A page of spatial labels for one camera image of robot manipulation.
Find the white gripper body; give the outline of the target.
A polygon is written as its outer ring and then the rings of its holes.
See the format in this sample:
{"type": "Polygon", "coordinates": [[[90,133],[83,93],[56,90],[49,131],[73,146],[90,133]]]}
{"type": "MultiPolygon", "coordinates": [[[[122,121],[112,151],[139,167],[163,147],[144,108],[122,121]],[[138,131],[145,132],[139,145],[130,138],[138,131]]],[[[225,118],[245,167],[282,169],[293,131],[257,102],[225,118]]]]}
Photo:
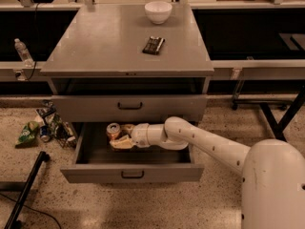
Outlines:
{"type": "Polygon", "coordinates": [[[148,123],[141,123],[133,127],[131,133],[132,142],[138,148],[147,148],[150,146],[147,136],[148,128],[148,123]]]}

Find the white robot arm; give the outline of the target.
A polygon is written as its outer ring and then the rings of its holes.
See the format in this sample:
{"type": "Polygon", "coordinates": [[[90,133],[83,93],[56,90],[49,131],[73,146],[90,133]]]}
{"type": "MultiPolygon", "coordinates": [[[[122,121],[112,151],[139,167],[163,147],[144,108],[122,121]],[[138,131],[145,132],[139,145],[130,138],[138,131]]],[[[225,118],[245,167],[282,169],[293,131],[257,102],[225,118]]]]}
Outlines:
{"type": "Polygon", "coordinates": [[[305,158],[291,144],[266,139],[248,147],[172,116],[163,124],[107,126],[114,149],[192,144],[242,177],[242,229],[305,229],[305,158]]]}

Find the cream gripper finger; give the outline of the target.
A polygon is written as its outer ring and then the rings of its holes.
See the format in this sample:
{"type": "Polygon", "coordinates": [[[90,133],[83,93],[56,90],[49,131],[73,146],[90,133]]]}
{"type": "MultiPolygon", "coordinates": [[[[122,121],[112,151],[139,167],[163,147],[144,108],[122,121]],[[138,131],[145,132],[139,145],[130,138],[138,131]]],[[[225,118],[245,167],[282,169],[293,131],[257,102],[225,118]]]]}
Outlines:
{"type": "Polygon", "coordinates": [[[114,149],[118,150],[128,150],[134,145],[132,139],[128,135],[124,135],[116,140],[112,140],[110,144],[114,149]]]}
{"type": "Polygon", "coordinates": [[[133,124],[123,124],[123,125],[121,125],[121,131],[124,135],[131,135],[133,129],[134,129],[133,124]]]}

